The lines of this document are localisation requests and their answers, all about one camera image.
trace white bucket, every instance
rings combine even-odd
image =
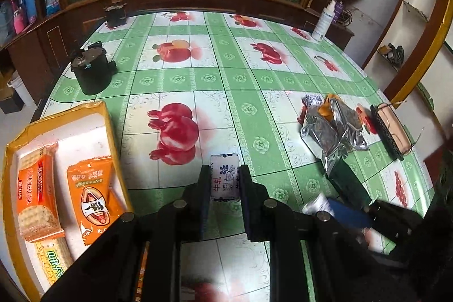
[[[28,92],[27,88],[23,84],[23,81],[20,78],[17,71],[14,71],[13,75],[11,76],[11,80],[10,80],[10,82],[7,83],[7,85],[9,87],[12,87],[14,90],[16,90],[17,94],[19,94],[23,103],[27,107],[36,107],[35,101],[33,100],[30,93]]]

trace yellow trim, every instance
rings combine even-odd
[[[113,137],[112,123],[110,122],[109,112],[104,101],[81,104],[70,110],[57,113],[49,117],[40,119],[39,121],[33,122],[25,127],[25,129],[17,136],[15,140],[6,145],[5,159],[3,164],[3,179],[0,181],[0,206],[2,206],[3,209],[3,222],[5,225],[6,242],[8,244],[11,260],[16,270],[17,277],[19,278],[19,281],[31,302],[39,302],[41,297],[25,264],[25,259],[22,255],[19,244],[19,232],[14,224],[16,211],[12,206],[10,182],[10,168],[12,165],[13,156],[16,151],[27,145],[31,140],[43,134],[44,132],[51,131],[60,126],[71,123],[94,113],[99,113],[104,117],[107,138],[113,159],[113,166],[118,176],[121,190],[123,191],[127,210],[133,211],[128,191],[124,184],[123,175],[121,173],[121,166],[119,163],[119,157],[116,151],[115,140]]]
[[[422,61],[415,69],[414,73],[410,78],[406,81],[400,91],[395,95],[392,99],[391,103],[396,103],[399,101],[403,101],[407,98],[407,96],[411,93],[411,91],[415,88],[415,86],[420,82],[428,68],[436,58],[437,53],[439,52],[440,48],[442,47],[443,42],[445,41],[445,37],[447,36],[447,32],[450,28],[453,19],[453,0],[448,0],[447,9],[445,10],[445,14],[443,16],[443,21],[439,26],[439,29],[436,33],[436,36],[433,39],[433,42],[430,45],[430,48],[426,52],[425,56],[423,57]]]

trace cracker package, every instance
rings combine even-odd
[[[46,239],[35,243],[38,258],[50,285],[72,265],[65,238]]]
[[[28,242],[64,236],[55,200],[56,147],[44,146],[19,159],[17,218],[20,234]]]
[[[83,243],[91,245],[124,209],[110,188],[112,157],[83,160],[67,169],[67,183]]]

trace blue object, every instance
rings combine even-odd
[[[35,0],[25,0],[25,9],[27,11],[29,23],[35,22],[37,18]]]
[[[328,198],[327,201],[334,211],[335,220],[350,228],[371,228],[373,222],[362,210],[354,210],[342,202]]]

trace cardboard tray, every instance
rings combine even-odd
[[[69,165],[93,157],[111,155],[115,170],[110,184],[124,209],[132,211],[115,148],[112,124],[103,101],[82,104],[27,126],[6,146],[0,190],[9,255],[20,287],[32,302],[38,302],[50,285],[42,270],[35,245],[24,241],[19,233],[16,211],[17,164],[19,158],[30,151],[56,141],[58,149],[54,158],[55,196],[60,223],[74,260],[89,246],[83,245],[72,207],[66,178]]]

